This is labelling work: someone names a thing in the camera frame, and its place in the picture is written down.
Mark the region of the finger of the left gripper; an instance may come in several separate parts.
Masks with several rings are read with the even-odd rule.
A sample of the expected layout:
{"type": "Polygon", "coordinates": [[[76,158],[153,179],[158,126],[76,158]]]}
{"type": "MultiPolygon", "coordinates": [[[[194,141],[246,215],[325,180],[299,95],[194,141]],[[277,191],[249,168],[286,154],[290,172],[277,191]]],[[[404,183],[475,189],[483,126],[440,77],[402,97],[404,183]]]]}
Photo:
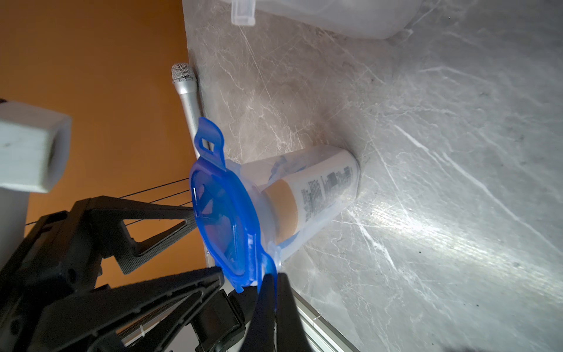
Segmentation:
{"type": "Polygon", "coordinates": [[[75,294],[41,313],[28,351],[164,351],[224,283],[219,267],[204,268],[115,289],[75,294]],[[126,347],[116,332],[156,309],[180,302],[140,343],[126,347]]]}
{"type": "Polygon", "coordinates": [[[196,229],[191,207],[158,205],[114,197],[76,203],[80,219],[103,259],[114,258],[131,274],[196,229]]]}

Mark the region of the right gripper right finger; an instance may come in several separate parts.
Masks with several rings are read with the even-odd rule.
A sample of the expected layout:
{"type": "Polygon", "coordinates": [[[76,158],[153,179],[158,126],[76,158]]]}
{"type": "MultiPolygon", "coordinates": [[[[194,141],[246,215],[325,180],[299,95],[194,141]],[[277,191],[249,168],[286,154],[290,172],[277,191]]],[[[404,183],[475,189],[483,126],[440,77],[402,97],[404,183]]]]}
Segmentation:
{"type": "Polygon", "coordinates": [[[312,352],[287,274],[277,277],[277,350],[312,352]]]}

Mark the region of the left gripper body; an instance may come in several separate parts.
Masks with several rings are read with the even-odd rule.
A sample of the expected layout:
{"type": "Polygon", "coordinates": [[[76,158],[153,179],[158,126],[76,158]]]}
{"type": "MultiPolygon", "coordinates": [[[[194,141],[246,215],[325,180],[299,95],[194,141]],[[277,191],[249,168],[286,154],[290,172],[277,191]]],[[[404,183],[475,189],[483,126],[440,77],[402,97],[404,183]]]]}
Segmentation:
{"type": "MultiPolygon", "coordinates": [[[[44,216],[1,273],[1,350],[28,351],[42,311],[54,302],[114,289],[96,287],[102,260],[78,211],[44,216]]],[[[116,335],[124,346],[134,346],[179,305],[143,315],[116,335]]],[[[105,340],[96,351],[115,350],[105,340]]]]}

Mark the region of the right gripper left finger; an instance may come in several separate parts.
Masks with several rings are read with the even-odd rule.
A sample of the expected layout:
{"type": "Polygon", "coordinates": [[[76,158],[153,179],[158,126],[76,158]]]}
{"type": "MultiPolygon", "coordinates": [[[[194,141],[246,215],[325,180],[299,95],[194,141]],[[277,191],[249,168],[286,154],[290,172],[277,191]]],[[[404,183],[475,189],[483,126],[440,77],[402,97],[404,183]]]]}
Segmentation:
{"type": "Polygon", "coordinates": [[[264,276],[255,310],[240,352],[274,352],[276,350],[276,277],[264,276]]]}

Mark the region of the white lotion bottle front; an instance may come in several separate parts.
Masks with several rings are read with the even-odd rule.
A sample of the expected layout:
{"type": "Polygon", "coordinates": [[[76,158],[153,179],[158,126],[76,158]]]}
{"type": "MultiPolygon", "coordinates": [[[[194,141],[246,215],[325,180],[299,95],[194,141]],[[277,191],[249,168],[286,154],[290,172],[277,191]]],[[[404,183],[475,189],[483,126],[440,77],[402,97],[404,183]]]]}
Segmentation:
{"type": "Polygon", "coordinates": [[[305,227],[342,211],[356,198],[359,168],[346,150],[298,172],[289,174],[262,192],[275,221],[275,242],[280,244],[305,227]]]}

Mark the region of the clear plastic cup front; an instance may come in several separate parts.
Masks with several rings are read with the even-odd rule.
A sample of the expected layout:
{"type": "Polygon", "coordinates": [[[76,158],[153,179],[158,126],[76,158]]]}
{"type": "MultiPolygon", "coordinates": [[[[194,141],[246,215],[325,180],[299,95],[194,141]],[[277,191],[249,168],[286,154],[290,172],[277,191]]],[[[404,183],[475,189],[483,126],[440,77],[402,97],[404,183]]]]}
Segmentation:
{"type": "Polygon", "coordinates": [[[359,164],[342,148],[318,145],[246,164],[227,162],[260,221],[261,243],[281,265],[356,200],[359,164]]]}

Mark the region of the silver metal cylinder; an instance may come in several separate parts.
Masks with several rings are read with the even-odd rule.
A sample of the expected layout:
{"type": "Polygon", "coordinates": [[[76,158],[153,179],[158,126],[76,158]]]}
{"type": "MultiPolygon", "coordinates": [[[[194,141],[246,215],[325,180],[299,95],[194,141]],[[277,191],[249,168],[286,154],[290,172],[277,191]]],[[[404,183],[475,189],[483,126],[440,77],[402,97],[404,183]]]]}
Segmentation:
{"type": "Polygon", "coordinates": [[[189,63],[179,62],[171,69],[172,83],[180,97],[180,102],[186,116],[186,122],[191,135],[196,158],[199,151],[196,148],[195,136],[198,130],[199,118],[202,117],[199,104],[199,85],[193,67],[189,63]]]}

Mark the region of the aluminium rail frame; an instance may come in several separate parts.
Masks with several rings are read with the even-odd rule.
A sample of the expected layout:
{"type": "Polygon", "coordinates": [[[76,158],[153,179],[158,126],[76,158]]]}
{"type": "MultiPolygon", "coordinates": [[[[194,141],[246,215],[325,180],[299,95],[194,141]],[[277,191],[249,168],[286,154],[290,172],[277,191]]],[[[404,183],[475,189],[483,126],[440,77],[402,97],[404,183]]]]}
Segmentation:
{"type": "Polygon", "coordinates": [[[359,352],[346,337],[334,328],[312,305],[293,290],[293,297],[306,338],[313,351],[359,352]]]}

